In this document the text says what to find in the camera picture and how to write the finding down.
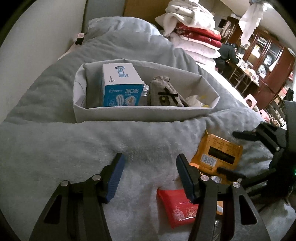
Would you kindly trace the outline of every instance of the folded quilt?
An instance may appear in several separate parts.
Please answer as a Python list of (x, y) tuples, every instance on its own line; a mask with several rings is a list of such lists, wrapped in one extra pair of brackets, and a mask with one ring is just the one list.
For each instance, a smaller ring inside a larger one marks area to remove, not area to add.
[(214, 30), (214, 29), (193, 28), (193, 27), (188, 27), (188, 26), (184, 25), (183, 23), (177, 23), (176, 29), (177, 30), (188, 30), (188, 31), (195, 32), (200, 35), (209, 37), (211, 39), (221, 41), (221, 34), (217, 30)]
[(187, 30), (177, 30), (177, 34), (185, 40), (189, 40), (192, 42), (200, 43), (206, 45), (212, 49), (220, 49), (222, 44), (218, 40), (211, 39), (209, 37), (202, 36), (198, 33), (187, 31)]
[(174, 32), (170, 34), (170, 42), (174, 44), (175, 48), (182, 48), (184, 50), (201, 54), (202, 56), (205, 56), (208, 58), (218, 58), (221, 56), (217, 50), (209, 48), (203, 44), (184, 40)]
[(170, 1), (165, 14), (156, 17), (155, 21), (163, 27), (164, 36), (169, 36), (180, 21), (188, 27), (214, 29), (213, 15), (198, 1)]
[(184, 52), (190, 55), (195, 62), (210, 66), (212, 68), (214, 68), (216, 65), (215, 61), (212, 58), (204, 57), (199, 53), (191, 52), (188, 50), (184, 50)]

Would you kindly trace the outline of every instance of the silver bolt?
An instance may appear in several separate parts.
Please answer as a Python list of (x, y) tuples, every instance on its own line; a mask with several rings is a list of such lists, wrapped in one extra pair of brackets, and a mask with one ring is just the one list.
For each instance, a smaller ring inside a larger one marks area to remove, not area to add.
[(93, 175), (92, 178), (94, 181), (99, 181), (101, 179), (101, 176), (100, 175)]
[(64, 180), (64, 181), (61, 181), (61, 186), (62, 187), (65, 187), (65, 186), (68, 186), (68, 181)]
[(208, 181), (208, 180), (209, 180), (209, 177), (206, 176), (206, 175), (202, 175), (202, 176), (200, 177), (200, 179), (203, 180), (203, 181)]
[(239, 184), (238, 182), (234, 182), (232, 185), (233, 185), (235, 188), (239, 188), (239, 187), (240, 187), (240, 184)]

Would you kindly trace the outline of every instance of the person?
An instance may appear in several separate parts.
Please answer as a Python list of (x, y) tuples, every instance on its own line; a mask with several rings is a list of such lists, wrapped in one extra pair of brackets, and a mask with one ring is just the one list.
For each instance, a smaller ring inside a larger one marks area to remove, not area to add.
[(218, 50), (221, 56), (214, 59), (216, 68), (218, 68), (218, 73), (222, 74), (225, 78), (228, 78), (232, 72), (232, 67), (228, 62), (230, 61), (233, 64), (238, 64), (239, 62), (236, 55), (237, 49), (237, 44), (222, 44), (221, 48)]

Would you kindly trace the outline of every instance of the pink plastic stool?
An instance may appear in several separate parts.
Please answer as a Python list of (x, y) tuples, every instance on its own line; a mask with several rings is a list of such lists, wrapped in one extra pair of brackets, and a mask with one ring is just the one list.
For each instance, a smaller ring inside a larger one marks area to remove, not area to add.
[(266, 113), (265, 110), (259, 110), (259, 114), (261, 115), (261, 117), (266, 120), (267, 122), (270, 122), (270, 118), (269, 115)]
[(250, 109), (253, 109), (255, 107), (255, 105), (257, 105), (257, 100), (255, 100), (255, 98), (250, 94), (250, 95), (247, 95), (247, 97), (244, 99), (247, 104), (249, 105)]

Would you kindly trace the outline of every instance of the blue and white box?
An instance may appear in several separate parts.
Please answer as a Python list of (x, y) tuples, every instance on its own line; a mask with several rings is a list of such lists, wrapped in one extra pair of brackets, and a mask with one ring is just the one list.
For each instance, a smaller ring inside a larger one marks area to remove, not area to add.
[(143, 86), (133, 64), (103, 64), (104, 107), (138, 105)]

